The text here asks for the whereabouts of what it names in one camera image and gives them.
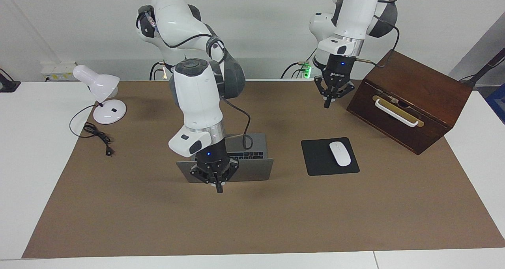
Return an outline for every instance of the laptop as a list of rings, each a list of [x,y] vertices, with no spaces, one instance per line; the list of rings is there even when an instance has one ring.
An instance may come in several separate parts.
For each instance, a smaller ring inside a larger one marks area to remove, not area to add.
[[[226,151],[230,158],[238,161],[238,170],[231,177],[233,181],[261,181],[270,178],[274,159],[268,158],[267,140],[265,133],[249,133],[254,141],[250,150],[244,149],[242,136],[225,138]],[[190,174],[191,168],[196,164],[195,155],[191,156],[191,161],[178,161],[176,164],[184,177],[190,183],[202,183]]]

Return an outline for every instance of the blue object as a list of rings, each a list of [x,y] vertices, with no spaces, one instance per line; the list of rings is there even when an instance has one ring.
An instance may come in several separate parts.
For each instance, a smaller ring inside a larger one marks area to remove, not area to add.
[[[494,93],[486,98],[487,104],[496,115],[505,123],[505,84],[502,84]]]

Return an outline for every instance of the box lid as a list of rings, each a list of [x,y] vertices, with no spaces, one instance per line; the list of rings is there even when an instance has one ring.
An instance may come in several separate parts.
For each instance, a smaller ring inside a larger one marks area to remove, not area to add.
[[[389,53],[393,54],[386,67],[373,68],[365,79],[383,92],[453,127],[472,88],[399,52]],[[386,62],[389,53],[380,65]]]

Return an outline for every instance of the brown desk surface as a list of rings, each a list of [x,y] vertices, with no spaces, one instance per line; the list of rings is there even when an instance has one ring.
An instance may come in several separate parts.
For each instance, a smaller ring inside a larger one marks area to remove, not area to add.
[[[115,155],[78,140],[23,258],[505,247],[445,139],[416,156],[346,112],[352,96],[324,109],[312,82],[248,82],[232,102],[267,134],[271,179],[217,194],[175,165],[168,83],[121,82],[128,112],[99,127]],[[243,131],[247,118],[221,109],[227,132]],[[340,136],[361,172],[309,177],[300,141]]]

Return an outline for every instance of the robotic arm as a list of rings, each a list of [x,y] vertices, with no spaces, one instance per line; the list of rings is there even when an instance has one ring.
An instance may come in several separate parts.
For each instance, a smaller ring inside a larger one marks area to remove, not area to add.
[[[220,98],[237,97],[245,75],[223,41],[201,21],[200,11],[184,0],[152,0],[138,10],[137,34],[162,52],[174,101],[184,114],[184,126],[170,139],[174,152],[196,156],[191,174],[222,193],[223,185],[238,169],[226,152]],[[180,59],[187,50],[200,58]]]
[[[323,95],[325,108],[354,89],[350,73],[366,35],[382,37],[393,29],[397,20],[395,0],[333,1],[333,16],[316,13],[309,24],[318,41],[312,62],[323,73],[314,81]]]

